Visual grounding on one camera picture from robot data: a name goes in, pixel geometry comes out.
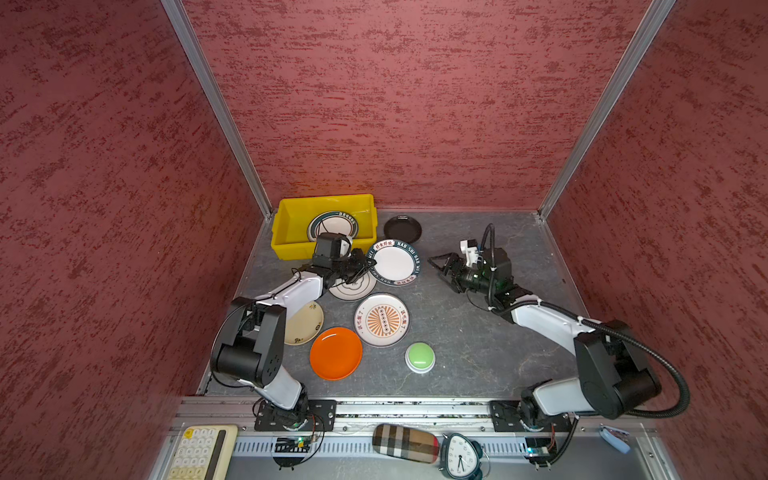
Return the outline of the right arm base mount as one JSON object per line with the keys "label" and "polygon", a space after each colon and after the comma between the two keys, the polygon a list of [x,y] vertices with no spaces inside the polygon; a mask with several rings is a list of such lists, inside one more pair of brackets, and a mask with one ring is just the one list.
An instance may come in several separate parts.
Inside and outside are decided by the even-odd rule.
{"label": "right arm base mount", "polygon": [[572,426],[567,414],[531,417],[523,412],[518,400],[492,400],[489,417],[496,433],[567,433]]}

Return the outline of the white plate dark green rim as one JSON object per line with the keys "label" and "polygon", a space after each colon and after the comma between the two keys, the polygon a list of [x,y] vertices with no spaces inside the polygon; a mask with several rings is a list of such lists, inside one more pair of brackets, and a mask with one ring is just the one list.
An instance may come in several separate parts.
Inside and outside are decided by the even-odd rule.
{"label": "white plate dark green rim", "polygon": [[343,234],[355,238],[359,232],[357,220],[343,211],[328,211],[316,216],[308,225],[307,237],[315,241],[321,233]]}

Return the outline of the white plate green lettered rim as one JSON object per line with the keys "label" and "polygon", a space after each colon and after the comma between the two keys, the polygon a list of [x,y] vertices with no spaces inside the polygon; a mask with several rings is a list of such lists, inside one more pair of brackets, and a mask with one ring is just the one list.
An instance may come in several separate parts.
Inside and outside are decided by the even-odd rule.
{"label": "white plate green lettered rim", "polygon": [[416,249],[401,240],[381,240],[371,246],[367,258],[375,265],[373,277],[387,286],[400,287],[416,281],[421,273],[422,261]]}

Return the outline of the small black dish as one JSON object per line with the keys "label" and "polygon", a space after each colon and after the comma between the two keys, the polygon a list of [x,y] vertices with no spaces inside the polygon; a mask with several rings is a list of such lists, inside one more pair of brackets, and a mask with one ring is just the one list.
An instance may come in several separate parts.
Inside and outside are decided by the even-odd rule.
{"label": "small black dish", "polygon": [[383,233],[387,239],[400,240],[408,244],[417,242],[422,232],[421,224],[409,215],[393,216],[383,227]]}

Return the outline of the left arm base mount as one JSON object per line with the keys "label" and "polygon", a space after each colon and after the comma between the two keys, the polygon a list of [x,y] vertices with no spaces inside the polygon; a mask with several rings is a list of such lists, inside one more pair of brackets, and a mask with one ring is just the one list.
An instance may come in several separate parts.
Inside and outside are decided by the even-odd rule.
{"label": "left arm base mount", "polygon": [[255,410],[257,432],[331,432],[334,429],[338,402],[327,399],[300,399],[292,410],[263,401]]}

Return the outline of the white plate orange sunburst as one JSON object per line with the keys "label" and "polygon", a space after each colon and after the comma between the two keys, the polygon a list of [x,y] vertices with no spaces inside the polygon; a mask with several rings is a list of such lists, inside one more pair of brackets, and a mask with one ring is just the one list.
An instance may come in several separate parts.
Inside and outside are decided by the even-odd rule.
{"label": "white plate orange sunburst", "polygon": [[364,343],[385,348],[405,337],[411,326],[411,315],[398,297],[386,293],[372,294],[358,304],[353,326]]}

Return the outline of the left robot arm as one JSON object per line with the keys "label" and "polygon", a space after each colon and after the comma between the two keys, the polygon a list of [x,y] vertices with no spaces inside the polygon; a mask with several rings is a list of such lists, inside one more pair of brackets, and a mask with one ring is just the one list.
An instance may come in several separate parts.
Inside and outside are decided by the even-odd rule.
{"label": "left robot arm", "polygon": [[278,422],[296,429],[310,416],[304,384],[282,366],[287,320],[331,287],[351,284],[376,261],[355,248],[344,257],[321,254],[276,289],[255,299],[236,298],[216,334],[209,370],[226,388],[250,388],[274,409]]}

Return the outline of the white plate flower outline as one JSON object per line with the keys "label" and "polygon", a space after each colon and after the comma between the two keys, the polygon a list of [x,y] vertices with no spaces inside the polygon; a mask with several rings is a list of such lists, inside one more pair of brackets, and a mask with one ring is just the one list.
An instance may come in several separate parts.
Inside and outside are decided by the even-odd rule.
{"label": "white plate flower outline", "polygon": [[353,283],[344,283],[339,280],[329,289],[331,295],[342,301],[357,301],[368,296],[376,287],[377,280],[366,272]]}

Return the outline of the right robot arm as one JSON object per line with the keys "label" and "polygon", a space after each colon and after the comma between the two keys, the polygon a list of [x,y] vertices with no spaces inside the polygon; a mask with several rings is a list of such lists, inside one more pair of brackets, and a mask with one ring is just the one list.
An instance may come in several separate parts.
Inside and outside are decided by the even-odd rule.
{"label": "right robot arm", "polygon": [[661,393],[646,353],[614,336],[616,332],[629,335],[626,324],[612,321],[605,333],[586,325],[583,318],[542,301],[511,276],[501,276],[511,272],[506,257],[496,268],[488,257],[468,264],[456,253],[431,257],[428,263],[457,293],[487,295],[492,291],[485,310],[544,336],[573,355],[574,378],[545,380],[521,393],[517,415],[527,428],[537,429],[560,414],[587,413],[615,419]]}

